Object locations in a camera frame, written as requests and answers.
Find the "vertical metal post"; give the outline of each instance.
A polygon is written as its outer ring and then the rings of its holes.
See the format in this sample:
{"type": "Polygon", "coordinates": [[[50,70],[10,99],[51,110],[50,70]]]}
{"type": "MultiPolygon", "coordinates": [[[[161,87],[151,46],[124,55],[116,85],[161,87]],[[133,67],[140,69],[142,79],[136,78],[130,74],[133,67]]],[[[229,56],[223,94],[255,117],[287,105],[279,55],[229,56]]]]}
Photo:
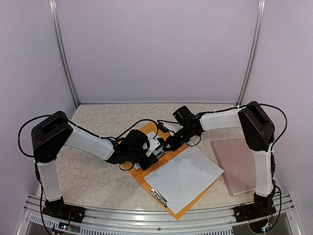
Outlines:
{"type": "Polygon", "coordinates": [[[260,35],[261,35],[261,28],[262,28],[263,17],[264,17],[265,1],[266,0],[259,0],[259,8],[258,8],[257,19],[256,19],[256,23],[255,23],[255,29],[254,29],[254,34],[253,34],[252,46],[250,49],[248,65],[246,67],[244,81],[243,81],[243,84],[241,86],[241,90],[240,90],[239,97],[237,100],[237,104],[239,104],[239,105],[241,105],[243,100],[244,100],[246,90],[248,88],[249,80],[251,77],[251,72],[253,69],[253,64],[255,61],[255,57],[256,57],[256,53],[257,53],[257,49],[258,49],[258,44],[259,44],[259,39],[260,39],[260,35]]]}
{"type": "Polygon", "coordinates": [[[56,0],[49,0],[49,5],[50,5],[50,12],[51,12],[51,17],[52,17],[52,24],[54,28],[54,33],[55,33],[55,37],[57,41],[57,46],[58,46],[65,78],[67,80],[67,84],[68,84],[72,99],[74,101],[75,107],[77,108],[80,102],[79,102],[78,95],[74,86],[73,79],[69,71],[67,56],[64,50],[56,0]]]}

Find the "wooden clipboard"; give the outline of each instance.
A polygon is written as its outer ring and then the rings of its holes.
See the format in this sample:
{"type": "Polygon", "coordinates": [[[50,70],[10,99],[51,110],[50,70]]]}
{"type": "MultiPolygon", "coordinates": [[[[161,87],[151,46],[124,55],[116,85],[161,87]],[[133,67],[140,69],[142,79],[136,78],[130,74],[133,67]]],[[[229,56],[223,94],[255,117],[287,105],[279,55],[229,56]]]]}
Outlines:
{"type": "MultiPolygon", "coordinates": [[[[155,126],[154,123],[149,123],[147,125],[145,125],[144,127],[140,128],[140,131],[142,131],[143,133],[145,133],[146,135],[149,134],[150,132],[157,132],[157,127],[155,126]]],[[[161,138],[166,139],[168,136],[170,136],[169,133],[163,133],[159,130],[158,132],[158,136],[161,138]]],[[[152,194],[150,193],[150,190],[152,189],[151,186],[147,183],[147,181],[144,179],[144,177],[148,174],[150,174],[151,172],[155,171],[156,169],[158,169],[160,166],[166,164],[168,161],[172,160],[175,156],[177,156],[179,153],[181,153],[182,151],[184,151],[185,149],[187,149],[189,146],[184,144],[182,147],[180,147],[178,150],[176,150],[175,152],[168,152],[166,154],[164,154],[157,163],[153,164],[149,169],[147,170],[142,170],[140,169],[131,169],[128,172],[131,174],[131,176],[133,176],[133,178],[147,191],[148,194],[150,194],[150,196],[152,196],[152,194]]],[[[123,164],[125,169],[129,169],[132,164],[131,163],[125,163],[123,164]]],[[[174,217],[176,220],[179,220],[180,218],[182,218],[184,216],[184,214],[186,214],[186,212],[188,212],[199,200],[200,198],[212,187],[212,185],[210,187],[208,187],[203,193],[201,193],[197,198],[195,198],[191,203],[189,203],[184,209],[182,209],[180,212],[178,212],[177,214],[174,214],[169,208],[165,208],[155,197],[153,197],[155,199],[155,201],[157,201],[166,211],[169,212],[169,214],[174,217]]]]}

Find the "table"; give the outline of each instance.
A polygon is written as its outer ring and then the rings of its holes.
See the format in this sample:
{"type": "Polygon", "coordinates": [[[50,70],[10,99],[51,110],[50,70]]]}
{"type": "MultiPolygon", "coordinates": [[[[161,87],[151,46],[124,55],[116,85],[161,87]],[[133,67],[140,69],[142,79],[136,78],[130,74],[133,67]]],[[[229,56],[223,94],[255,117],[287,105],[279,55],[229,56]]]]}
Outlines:
{"type": "MultiPolygon", "coordinates": [[[[184,104],[108,104],[81,105],[72,120],[101,136],[118,136],[142,118],[175,121],[172,113],[184,104]]],[[[193,113],[219,110],[230,105],[186,104],[193,113]]],[[[144,126],[142,122],[136,128],[144,126]]],[[[240,129],[207,131],[202,134],[198,148],[217,163],[211,148],[212,140],[243,138],[240,129]]],[[[63,147],[57,157],[57,172],[61,194],[65,202],[82,206],[134,210],[163,211],[159,205],[119,165],[108,164],[83,151],[63,147]]],[[[253,191],[229,196],[221,176],[193,209],[231,206],[253,201],[253,191]]]]}

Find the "wall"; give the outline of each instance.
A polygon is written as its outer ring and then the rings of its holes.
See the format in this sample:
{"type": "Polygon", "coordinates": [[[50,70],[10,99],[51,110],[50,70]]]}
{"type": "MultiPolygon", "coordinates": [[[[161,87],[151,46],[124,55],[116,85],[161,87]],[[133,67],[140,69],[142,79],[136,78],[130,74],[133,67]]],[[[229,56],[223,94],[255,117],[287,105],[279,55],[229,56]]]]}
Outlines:
{"type": "MultiPolygon", "coordinates": [[[[275,147],[276,177],[290,192],[306,235],[313,234],[313,2],[268,0],[245,101],[281,107],[289,119],[275,147]]],[[[283,118],[270,112],[279,133],[283,118]]]]}
{"type": "Polygon", "coordinates": [[[59,0],[81,102],[231,102],[258,0],[59,0]]]}
{"type": "MultiPolygon", "coordinates": [[[[62,71],[48,1],[0,1],[0,227],[13,234],[26,197],[35,193],[32,159],[22,155],[17,133],[28,119],[74,105],[62,71]]],[[[30,129],[22,145],[32,153],[30,129]]]]}

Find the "clipboard clip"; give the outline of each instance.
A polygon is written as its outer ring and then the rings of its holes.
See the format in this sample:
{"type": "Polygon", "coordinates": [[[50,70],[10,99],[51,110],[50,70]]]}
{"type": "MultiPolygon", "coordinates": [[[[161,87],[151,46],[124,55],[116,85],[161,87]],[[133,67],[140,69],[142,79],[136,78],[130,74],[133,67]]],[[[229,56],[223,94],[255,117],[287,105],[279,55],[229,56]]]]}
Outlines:
{"type": "Polygon", "coordinates": [[[167,208],[167,200],[156,189],[151,189],[150,193],[155,197],[165,208],[167,208]]]}

